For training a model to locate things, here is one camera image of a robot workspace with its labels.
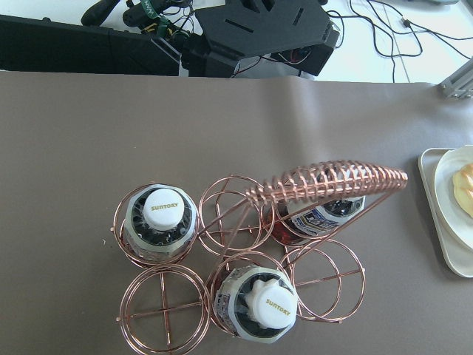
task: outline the white plate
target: white plate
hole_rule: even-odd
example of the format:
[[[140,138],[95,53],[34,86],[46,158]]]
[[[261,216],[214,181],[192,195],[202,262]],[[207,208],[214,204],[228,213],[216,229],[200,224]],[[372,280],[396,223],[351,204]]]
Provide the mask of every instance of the white plate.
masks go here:
[[[449,230],[440,222],[434,203],[433,180],[435,167],[443,155],[450,149],[432,148],[426,150],[419,157],[419,170],[421,172],[423,187],[426,190],[430,211],[434,219],[435,229],[437,229],[440,247],[443,257],[450,269],[462,277],[473,277],[473,250],[467,248],[458,238],[453,237]]]
[[[453,194],[452,177],[466,164],[473,163],[473,146],[446,152],[439,160],[434,176],[437,208],[450,232],[473,250],[473,218],[458,204]]]

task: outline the food on plate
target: food on plate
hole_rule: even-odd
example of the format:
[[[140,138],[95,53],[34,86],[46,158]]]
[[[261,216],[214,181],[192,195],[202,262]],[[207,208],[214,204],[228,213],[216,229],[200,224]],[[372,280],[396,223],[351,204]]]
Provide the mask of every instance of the food on plate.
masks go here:
[[[454,173],[453,193],[460,207],[473,218],[473,163]]]

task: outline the bottle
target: bottle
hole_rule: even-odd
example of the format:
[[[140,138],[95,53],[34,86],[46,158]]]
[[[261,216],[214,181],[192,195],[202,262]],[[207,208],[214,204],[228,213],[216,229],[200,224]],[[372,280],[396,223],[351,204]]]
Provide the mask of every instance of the bottle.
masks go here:
[[[282,272],[246,266],[227,275],[215,294],[214,310],[235,336],[272,343],[292,328],[298,297]]]
[[[161,263],[187,250],[196,220],[197,208],[182,189],[154,184],[130,198],[123,236],[136,255]]]
[[[365,196],[351,197],[343,200],[330,201],[324,205],[313,208],[308,208],[313,204],[311,202],[280,203],[277,209],[281,217],[285,217],[297,211],[301,212],[288,218],[284,223],[275,223],[272,235],[279,242],[290,246],[304,242],[302,236],[323,237],[360,213],[364,208],[364,201]]]

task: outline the tray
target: tray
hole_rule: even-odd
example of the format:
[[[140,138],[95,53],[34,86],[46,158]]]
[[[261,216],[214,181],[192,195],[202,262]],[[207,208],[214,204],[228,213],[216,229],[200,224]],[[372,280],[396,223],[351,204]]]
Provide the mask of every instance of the tray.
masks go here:
[[[431,148],[426,150],[419,157],[419,170],[446,264],[459,276],[473,277],[473,251],[454,237],[450,230],[439,220],[438,212],[435,208],[435,197],[432,196],[435,168],[442,156],[450,150],[452,149]]]

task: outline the brown table surface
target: brown table surface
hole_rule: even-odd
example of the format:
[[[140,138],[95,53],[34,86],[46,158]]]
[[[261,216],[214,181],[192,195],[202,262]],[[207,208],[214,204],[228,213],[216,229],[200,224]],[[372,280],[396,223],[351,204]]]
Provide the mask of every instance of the brown table surface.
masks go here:
[[[425,149],[473,143],[472,101],[432,84],[0,72],[0,122],[2,354],[132,354],[115,317],[140,269],[109,228],[134,187],[198,200],[232,172],[343,158],[409,174],[339,236],[367,270],[358,312],[298,321],[275,345],[211,325],[193,354],[472,352],[473,281],[443,259],[417,165]]]

